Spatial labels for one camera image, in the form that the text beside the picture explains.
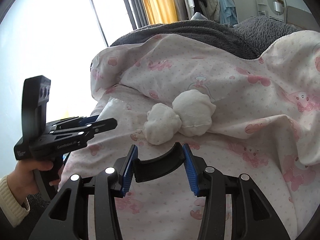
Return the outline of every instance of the blue ribbed pad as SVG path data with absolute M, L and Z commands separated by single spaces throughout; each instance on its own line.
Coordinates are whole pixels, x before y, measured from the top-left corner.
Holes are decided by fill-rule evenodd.
M 125 194 L 130 189 L 130 185 L 131 185 L 132 178 L 133 178 L 133 165 L 132 165 L 132 162 L 136 158 L 138 158 L 138 147 L 134 146 L 134 148 L 133 148 L 133 150 L 132 150 L 132 152 L 130 154 L 128 165 L 125 168 L 124 175 L 122 177 L 121 192 L 122 192 L 123 196 L 125 196 Z
M 196 169 L 192 163 L 189 149 L 186 147 L 186 145 L 183 145 L 182 147 L 183 153 L 186 157 L 186 160 L 184 161 L 184 168 L 186 169 L 189 185 L 191 188 L 191 191 L 196 195 L 199 194 L 199 186 L 198 186 L 198 175 L 196 173 Z

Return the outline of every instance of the hand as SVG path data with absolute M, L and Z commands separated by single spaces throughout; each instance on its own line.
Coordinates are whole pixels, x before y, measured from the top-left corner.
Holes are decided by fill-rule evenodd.
M 17 202 L 22 205 L 28 195 L 39 192 L 33 177 L 33 170 L 49 171 L 53 167 L 51 161 L 36 161 L 33 159 L 18 161 L 15 169 L 7 177 L 7 183 Z M 58 174 L 60 179 L 51 181 L 50 185 L 58 185 L 61 181 L 63 166 Z

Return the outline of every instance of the fluffy gray blanket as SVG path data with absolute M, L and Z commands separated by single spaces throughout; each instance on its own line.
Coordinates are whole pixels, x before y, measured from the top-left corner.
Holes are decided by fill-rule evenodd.
M 111 46 L 142 43 L 156 34 L 175 33 L 223 49 L 244 59 L 258 58 L 275 40 L 298 31 L 266 17 L 251 17 L 232 27 L 207 20 L 150 25 L 129 33 Z M 48 203 L 39 195 L 29 196 L 30 214 L 15 229 L 0 210 L 0 239 L 27 240 Z

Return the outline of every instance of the ribbed cuff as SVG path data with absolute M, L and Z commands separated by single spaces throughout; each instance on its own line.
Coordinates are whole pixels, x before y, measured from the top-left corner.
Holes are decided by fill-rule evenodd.
M 0 207 L 13 227 L 19 225 L 30 212 L 27 199 L 24 201 L 24 204 L 26 208 L 19 205 L 9 189 L 7 176 L 3 177 L 0 180 Z

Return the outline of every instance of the rolled white sock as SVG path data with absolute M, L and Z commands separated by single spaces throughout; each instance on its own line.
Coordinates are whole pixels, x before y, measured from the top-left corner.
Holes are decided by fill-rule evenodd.
M 182 123 L 172 108 L 162 103 L 152 107 L 148 112 L 147 119 L 142 132 L 146 140 L 155 145 L 170 141 Z
M 216 110 L 209 96 L 198 90 L 182 92 L 172 102 L 172 108 L 182 121 L 179 132 L 185 136 L 203 135 L 211 127 Z

